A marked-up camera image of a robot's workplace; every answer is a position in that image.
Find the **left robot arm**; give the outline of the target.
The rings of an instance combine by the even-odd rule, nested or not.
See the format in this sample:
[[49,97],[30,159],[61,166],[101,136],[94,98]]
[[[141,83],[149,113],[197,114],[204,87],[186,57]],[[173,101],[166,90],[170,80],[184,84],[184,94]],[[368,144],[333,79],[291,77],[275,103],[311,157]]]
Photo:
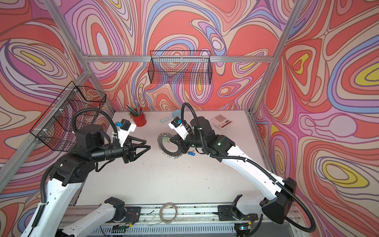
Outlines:
[[59,227],[71,200],[89,173],[101,171],[100,162],[109,164],[121,158],[127,164],[136,161],[151,148],[145,140],[129,136],[126,130],[120,128],[112,137],[97,124],[74,130],[74,134],[76,143],[72,149],[42,176],[41,201],[22,233],[24,237],[86,237],[107,222],[124,222],[128,215],[124,201],[110,197],[74,224]]

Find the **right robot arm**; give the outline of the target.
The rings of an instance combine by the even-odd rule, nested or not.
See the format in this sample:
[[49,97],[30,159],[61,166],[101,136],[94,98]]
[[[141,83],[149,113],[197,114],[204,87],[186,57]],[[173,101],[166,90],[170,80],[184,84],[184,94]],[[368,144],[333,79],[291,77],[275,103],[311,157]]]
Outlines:
[[234,219],[263,214],[274,223],[284,223],[294,202],[292,195],[297,185],[293,179],[283,180],[257,164],[231,139],[216,134],[204,117],[192,119],[190,123],[175,117],[168,125],[176,132],[170,141],[178,146],[181,153],[205,146],[219,162],[238,171],[258,188],[257,192],[237,195],[230,206]]

